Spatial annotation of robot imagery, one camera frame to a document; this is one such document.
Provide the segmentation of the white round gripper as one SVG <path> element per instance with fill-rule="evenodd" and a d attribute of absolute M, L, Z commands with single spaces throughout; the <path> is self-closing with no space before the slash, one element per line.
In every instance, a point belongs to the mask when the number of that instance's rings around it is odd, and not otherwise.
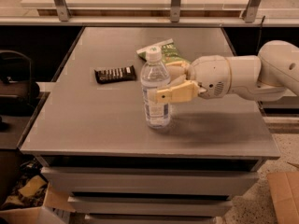
<path fill-rule="evenodd" d="M 202 56 L 191 63 L 191 68 L 189 63 L 183 61 L 167 63 L 165 66 L 171 87 L 149 89 L 148 99 L 154 103 L 189 102 L 198 94 L 204 99 L 221 98 L 231 85 L 230 64 L 219 55 Z M 190 80 L 186 80 L 189 68 Z"/>

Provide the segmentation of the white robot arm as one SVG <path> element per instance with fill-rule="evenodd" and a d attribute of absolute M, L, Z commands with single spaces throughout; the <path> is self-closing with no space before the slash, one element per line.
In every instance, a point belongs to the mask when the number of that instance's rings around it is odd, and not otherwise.
<path fill-rule="evenodd" d="M 153 102 L 182 103 L 226 94 L 276 101 L 287 90 L 299 95 L 299 48 L 285 41 L 267 42 L 256 55 L 202 56 L 192 63 L 173 62 L 166 67 L 171 81 L 149 92 Z"/>

